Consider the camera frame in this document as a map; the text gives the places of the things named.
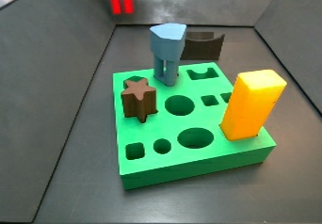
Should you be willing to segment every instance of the square hole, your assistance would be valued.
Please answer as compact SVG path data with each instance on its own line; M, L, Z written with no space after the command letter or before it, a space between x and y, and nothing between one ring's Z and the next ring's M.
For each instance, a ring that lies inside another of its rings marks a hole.
M141 143L128 144L125 146L125 158L128 160L141 159L144 157L144 146Z
M221 96L221 98L223 98L223 100L224 100L225 103L228 102L229 95L231 95L231 92L220 93L220 96Z
M204 102L204 106L212 106L212 105L217 105L219 104L219 102L216 100L216 97L213 95L203 96L201 100Z

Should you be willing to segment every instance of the gray table surface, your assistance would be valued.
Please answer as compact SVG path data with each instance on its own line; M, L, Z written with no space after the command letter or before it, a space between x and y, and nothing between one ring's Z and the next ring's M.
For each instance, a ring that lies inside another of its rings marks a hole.
M274 69L288 82L266 122L278 144L267 161L123 190L112 73L151 69L152 54L148 27L119 26L80 108L36 223L322 221L320 116L252 28L189 29L225 33L219 66L231 82L238 72L262 69Z

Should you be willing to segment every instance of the green shape sorter board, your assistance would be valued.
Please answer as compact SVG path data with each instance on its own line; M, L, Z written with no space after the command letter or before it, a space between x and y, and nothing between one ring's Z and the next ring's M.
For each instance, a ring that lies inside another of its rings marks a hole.
M159 112L147 116L145 123L123 115L123 81L137 77L148 79L157 95ZM215 63L180 66L173 87L153 78L153 70L113 74L117 165L124 189L266 160L275 142L264 127L256 137L238 141L228 141L219 127L231 90Z

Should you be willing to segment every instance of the circular hole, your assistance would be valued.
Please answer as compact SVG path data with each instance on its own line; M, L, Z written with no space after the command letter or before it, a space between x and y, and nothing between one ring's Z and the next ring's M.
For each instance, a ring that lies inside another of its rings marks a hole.
M187 129L177 136L179 143L188 149L203 148L211 144L212 140L212 133L203 128Z
M175 95L165 100L165 110L176 116L188 115L195 108L192 100L181 95Z
M165 154L171 151L171 143L168 140L160 138L155 142L155 151L156 153Z

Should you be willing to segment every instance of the blue block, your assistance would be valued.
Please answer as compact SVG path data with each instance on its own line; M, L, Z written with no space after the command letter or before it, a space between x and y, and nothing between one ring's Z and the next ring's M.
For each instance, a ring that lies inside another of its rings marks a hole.
M151 51L155 56L167 61L179 62L183 48L185 24L160 24L151 30Z

